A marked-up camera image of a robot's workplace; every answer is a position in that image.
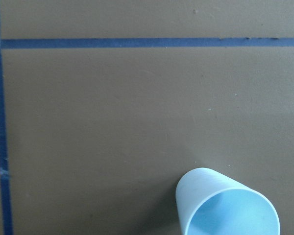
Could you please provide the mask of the pale blue cup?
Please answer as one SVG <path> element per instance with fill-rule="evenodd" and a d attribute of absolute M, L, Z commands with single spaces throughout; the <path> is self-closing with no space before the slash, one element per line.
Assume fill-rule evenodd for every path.
<path fill-rule="evenodd" d="M 209 168 L 184 174 L 175 199 L 184 235 L 278 235 L 281 231 L 268 198 Z"/>

